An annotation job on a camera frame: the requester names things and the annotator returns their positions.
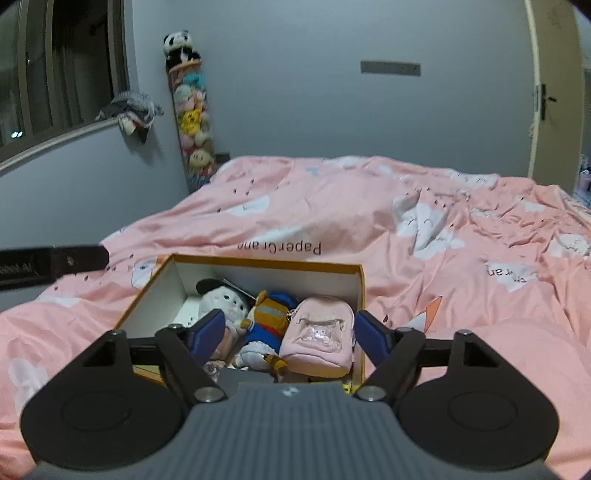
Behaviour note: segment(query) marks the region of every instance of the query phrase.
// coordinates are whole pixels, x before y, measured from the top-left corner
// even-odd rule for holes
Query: pink bed sheet
[[[556,186],[382,157],[242,157],[176,207],[115,232],[106,271],[71,275],[0,314],[0,476],[33,467],[24,403],[111,329],[172,252],[362,264],[367,308],[427,334],[474,330],[554,403],[547,464],[591,468],[591,215]],[[424,378],[440,374],[426,371]]]

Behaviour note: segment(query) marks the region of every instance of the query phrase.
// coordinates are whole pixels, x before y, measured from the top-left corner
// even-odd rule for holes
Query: plush toy storage tube
[[[168,72],[178,139],[191,193],[209,183],[218,168],[201,65],[201,60],[190,60]]]

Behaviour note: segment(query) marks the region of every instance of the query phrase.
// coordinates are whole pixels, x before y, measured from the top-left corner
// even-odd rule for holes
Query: door handle
[[[558,103],[556,97],[546,97],[546,84],[540,85],[540,120],[546,120],[546,104],[547,102]]]

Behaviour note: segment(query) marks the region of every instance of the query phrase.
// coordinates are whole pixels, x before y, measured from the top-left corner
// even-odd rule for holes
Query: cardboard box
[[[129,338],[150,337],[170,323],[192,326],[199,318],[196,284],[204,278],[225,279],[256,297],[261,290],[285,291],[300,299],[328,295],[347,302],[354,312],[365,308],[365,279],[360,265],[259,260],[254,258],[170,255],[131,303],[117,324]],[[365,378],[363,352],[356,346],[350,381]],[[161,381],[157,367],[135,372]],[[307,381],[289,375],[286,381]]]

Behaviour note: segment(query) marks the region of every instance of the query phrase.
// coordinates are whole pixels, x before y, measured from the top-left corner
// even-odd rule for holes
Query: pink mini backpack
[[[287,368],[312,377],[340,378],[353,365],[354,314],[333,297],[311,297],[291,313],[279,356]]]

